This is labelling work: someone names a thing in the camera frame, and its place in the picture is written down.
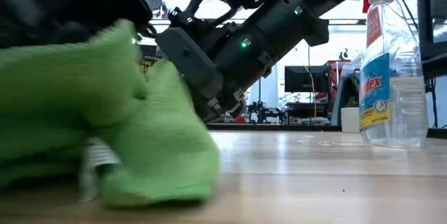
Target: white label on cloth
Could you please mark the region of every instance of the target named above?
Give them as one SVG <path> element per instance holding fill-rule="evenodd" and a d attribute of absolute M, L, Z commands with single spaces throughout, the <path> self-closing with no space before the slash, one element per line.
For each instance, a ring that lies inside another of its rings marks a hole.
<path fill-rule="evenodd" d="M 116 153 L 102 139 L 95 137 L 90 139 L 87 144 L 80 173 L 80 187 L 84 202 L 94 200 L 98 195 L 96 168 L 101 165 L 121 163 Z"/>

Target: white cup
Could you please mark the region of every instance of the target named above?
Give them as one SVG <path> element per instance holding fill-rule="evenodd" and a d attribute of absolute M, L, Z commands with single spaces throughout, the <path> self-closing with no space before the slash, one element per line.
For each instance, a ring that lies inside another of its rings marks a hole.
<path fill-rule="evenodd" d="M 342 132 L 360 132 L 360 110 L 358 107 L 342 108 Z"/>

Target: spray bottle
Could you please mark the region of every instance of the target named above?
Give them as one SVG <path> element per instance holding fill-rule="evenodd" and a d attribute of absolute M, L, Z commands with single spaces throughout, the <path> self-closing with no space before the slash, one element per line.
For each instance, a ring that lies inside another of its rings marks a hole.
<path fill-rule="evenodd" d="M 428 130 L 420 50 L 398 0 L 364 0 L 367 48 L 360 69 L 365 142 L 421 147 Z"/>

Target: wooden table surface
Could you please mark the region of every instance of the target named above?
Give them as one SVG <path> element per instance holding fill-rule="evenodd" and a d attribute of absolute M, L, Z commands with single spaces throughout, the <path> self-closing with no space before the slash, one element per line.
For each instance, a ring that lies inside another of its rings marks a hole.
<path fill-rule="evenodd" d="M 60 185 L 0 193 L 0 223 L 447 223 L 447 140 L 402 150 L 342 133 L 212 136 L 221 174 L 204 205 L 111 211 Z"/>

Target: red spray nozzle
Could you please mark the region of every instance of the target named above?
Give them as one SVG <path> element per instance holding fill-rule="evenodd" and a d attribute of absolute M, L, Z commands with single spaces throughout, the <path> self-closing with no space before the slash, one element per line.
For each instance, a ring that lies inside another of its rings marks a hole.
<path fill-rule="evenodd" d="M 363 13 L 368 13 L 370 6 L 369 0 L 363 0 Z"/>

